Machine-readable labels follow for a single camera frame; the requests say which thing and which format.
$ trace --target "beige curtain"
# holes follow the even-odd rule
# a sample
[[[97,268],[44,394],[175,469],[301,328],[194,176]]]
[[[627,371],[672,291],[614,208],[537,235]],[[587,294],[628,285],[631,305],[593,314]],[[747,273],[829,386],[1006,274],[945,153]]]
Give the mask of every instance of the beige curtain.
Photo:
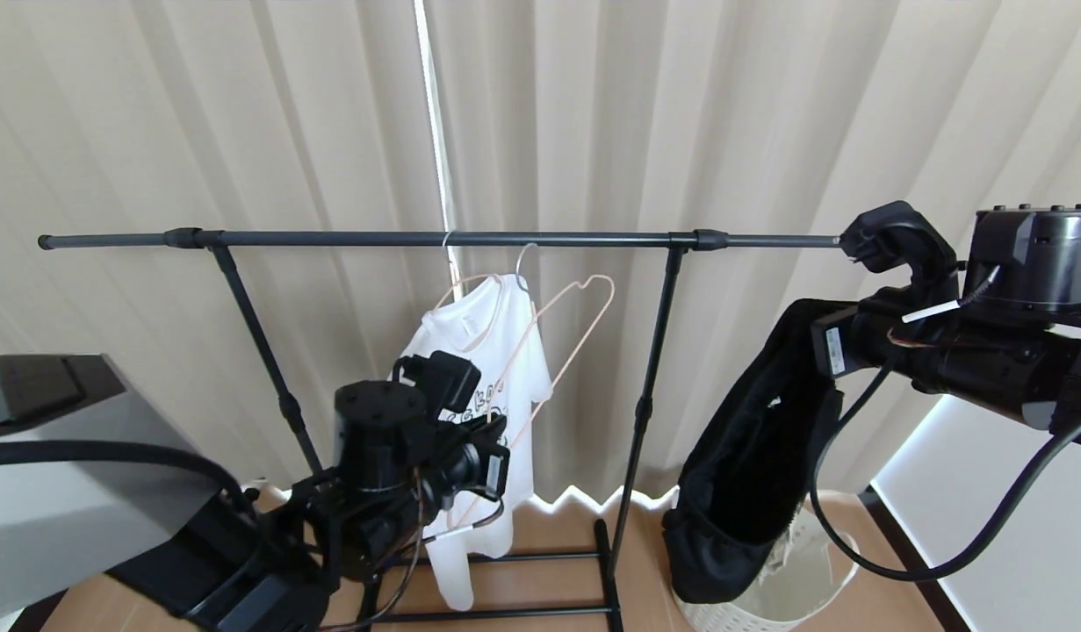
[[[441,231],[408,2],[0,2],[0,353],[107,352],[241,478],[307,473],[211,255],[41,232]],[[441,252],[237,248],[308,429],[383,376]]]
[[[975,209],[1081,201],[1081,0],[428,2],[455,229],[840,232],[906,198],[961,253]],[[305,473],[210,255],[40,232],[442,228],[408,2],[0,2],[0,352],[106,351],[239,476]],[[330,399],[381,376],[442,252],[237,248],[329,460]],[[516,251],[464,248],[466,272]],[[536,426],[536,476],[620,483],[664,253],[530,251],[545,300],[619,295]],[[838,252],[685,257],[639,487],[660,493],[780,309],[856,298]],[[552,368],[601,302],[546,315]],[[857,395],[870,376],[842,381]],[[843,436],[856,489],[934,399],[893,377]]]
[[[1081,1],[431,0],[428,19],[461,229],[837,233],[903,198],[964,255],[977,209],[1081,201]],[[619,287],[536,421],[543,495],[620,484],[663,267],[663,252],[525,255],[540,300],[591,272]],[[903,274],[836,251],[685,257],[638,487],[676,483],[789,301],[883,283]],[[549,363],[600,302],[545,317]],[[869,378],[842,380],[846,399]],[[863,488],[933,404],[891,377],[822,483]]]

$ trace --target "clothing rack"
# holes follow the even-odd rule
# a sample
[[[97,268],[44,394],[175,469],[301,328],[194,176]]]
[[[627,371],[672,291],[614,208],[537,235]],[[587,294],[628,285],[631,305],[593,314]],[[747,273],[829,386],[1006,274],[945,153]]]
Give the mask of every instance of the clothing rack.
[[[625,481],[622,485],[622,500],[617,511],[617,523],[614,526],[613,539],[608,536],[606,523],[603,519],[596,520],[596,549],[592,551],[560,551],[545,553],[508,554],[491,560],[481,555],[469,557],[472,564],[492,563],[525,563],[537,560],[597,560],[603,586],[603,603],[592,606],[568,607],[525,607],[525,608],[491,608],[468,611],[427,611],[403,613],[403,615],[387,615],[374,620],[374,623],[404,623],[404,621],[428,620],[477,620],[502,619],[502,617],[518,616],[566,616],[566,615],[604,615],[610,632],[622,631],[622,609],[615,569],[617,555],[622,547],[622,536],[625,533],[625,522],[629,515],[629,497],[633,493],[633,480],[641,457],[641,445],[649,429],[650,417],[653,416],[653,386],[657,380],[657,367],[662,360],[662,349],[665,347],[665,332],[668,327],[669,311],[672,308],[672,296],[677,292],[677,278],[681,272],[681,260],[689,252],[709,252],[728,247],[792,247],[792,248],[836,248],[838,237],[811,236],[732,236],[711,229],[696,229],[689,232],[472,232],[472,231],[204,231],[200,228],[176,228],[164,232],[115,233],[115,236],[41,236],[38,245],[43,250],[72,247],[110,247],[110,246],[168,246],[175,248],[209,250],[215,257],[221,272],[227,280],[231,296],[236,299],[248,331],[251,333],[259,357],[267,368],[267,375],[277,393],[279,393],[279,411],[282,412],[291,431],[298,441],[299,447],[312,472],[322,471],[321,461],[315,445],[307,434],[307,427],[302,418],[302,409],[294,399],[282,369],[275,359],[270,344],[267,341],[259,317],[248,297],[246,287],[231,257],[231,246],[353,246],[353,247],[408,247],[408,246],[525,246],[536,244],[540,247],[616,247],[616,248],[665,248],[668,256],[665,263],[665,274],[662,283],[660,301],[657,304],[657,319],[653,323],[653,340],[649,347],[649,363],[641,387],[641,395],[635,406],[633,440],[629,445],[629,459],[625,468]],[[376,600],[379,597],[381,581],[376,580],[364,586],[361,599],[360,620],[366,619],[376,611]]]

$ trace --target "black cloth bag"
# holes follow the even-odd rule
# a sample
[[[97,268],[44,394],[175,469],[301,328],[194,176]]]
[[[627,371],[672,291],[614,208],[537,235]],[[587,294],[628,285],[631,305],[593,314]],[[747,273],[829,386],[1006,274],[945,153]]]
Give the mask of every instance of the black cloth bag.
[[[663,520],[681,600],[739,596],[797,515],[842,399],[816,369],[810,324],[850,305],[801,299],[786,308],[690,453],[680,500]]]

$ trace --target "white t-shirt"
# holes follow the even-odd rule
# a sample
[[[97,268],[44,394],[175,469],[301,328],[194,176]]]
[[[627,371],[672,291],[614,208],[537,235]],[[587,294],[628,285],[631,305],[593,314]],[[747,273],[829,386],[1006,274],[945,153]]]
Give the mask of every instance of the white t-shirt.
[[[468,552],[499,557],[512,547],[512,508],[532,496],[532,430],[525,423],[532,403],[551,396],[551,377],[540,345],[539,328],[532,327],[504,385],[494,392],[512,351],[532,322],[532,299],[517,285],[512,274],[489,277],[459,301],[424,313],[415,337],[403,355],[430,357],[444,351],[469,360],[480,369],[479,387],[465,413],[443,411],[440,419],[459,421],[486,414],[488,407],[508,417],[501,444],[509,448],[505,513],[481,528],[444,536],[428,544],[428,556],[439,592],[451,608],[469,609],[473,592],[469,580]],[[424,536],[450,532],[492,515],[497,505],[471,493],[461,493],[449,512],[424,529]]]

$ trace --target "white basket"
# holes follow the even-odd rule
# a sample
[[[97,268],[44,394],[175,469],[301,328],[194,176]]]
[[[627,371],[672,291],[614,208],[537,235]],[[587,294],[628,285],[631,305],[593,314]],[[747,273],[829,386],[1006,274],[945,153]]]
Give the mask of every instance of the white basket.
[[[856,540],[838,532],[857,553]],[[689,626],[696,632],[785,632],[828,606],[856,576],[856,564],[842,578],[832,577],[829,536],[810,512],[798,512],[789,528],[789,550],[772,552],[777,569],[757,579],[736,601],[688,604],[673,592]]]

